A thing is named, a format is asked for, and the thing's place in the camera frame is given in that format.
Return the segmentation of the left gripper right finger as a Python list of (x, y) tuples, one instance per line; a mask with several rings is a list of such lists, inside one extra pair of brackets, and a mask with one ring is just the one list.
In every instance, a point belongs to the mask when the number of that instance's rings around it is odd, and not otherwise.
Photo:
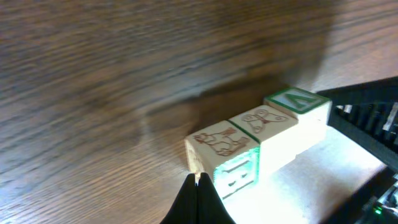
[(197, 185), (197, 223), (235, 224), (205, 172), (200, 174)]

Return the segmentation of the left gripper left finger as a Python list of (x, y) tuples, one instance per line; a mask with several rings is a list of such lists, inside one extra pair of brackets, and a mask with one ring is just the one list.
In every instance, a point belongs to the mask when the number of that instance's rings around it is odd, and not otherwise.
[(188, 174), (169, 212), (160, 224), (195, 224), (197, 221), (197, 189), (194, 174)]

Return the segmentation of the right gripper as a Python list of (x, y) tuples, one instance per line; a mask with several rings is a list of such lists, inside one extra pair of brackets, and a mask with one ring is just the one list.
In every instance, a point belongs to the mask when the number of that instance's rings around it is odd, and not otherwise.
[(397, 224), (397, 77), (318, 94), (332, 101), (328, 125), (390, 168), (364, 184), (323, 224)]

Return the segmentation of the green B block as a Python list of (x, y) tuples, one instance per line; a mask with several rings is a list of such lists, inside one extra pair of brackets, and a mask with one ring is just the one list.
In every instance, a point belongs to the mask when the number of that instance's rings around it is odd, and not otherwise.
[(188, 135), (185, 149), (190, 172), (207, 173), (222, 199), (258, 181), (260, 145), (229, 121)]

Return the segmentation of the red sided number block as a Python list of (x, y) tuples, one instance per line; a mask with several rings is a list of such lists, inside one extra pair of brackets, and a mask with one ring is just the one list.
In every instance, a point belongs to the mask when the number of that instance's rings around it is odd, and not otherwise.
[(269, 105), (298, 121), (297, 130), (289, 141), (295, 154), (319, 143), (326, 135), (332, 101), (329, 98), (290, 87), (264, 98)]

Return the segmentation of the green sided letter block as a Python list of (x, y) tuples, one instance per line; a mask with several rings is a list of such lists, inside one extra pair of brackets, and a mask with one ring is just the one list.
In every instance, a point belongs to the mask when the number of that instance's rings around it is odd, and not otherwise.
[(295, 159), (297, 119), (262, 105), (229, 120), (260, 143), (260, 176), (270, 176)]

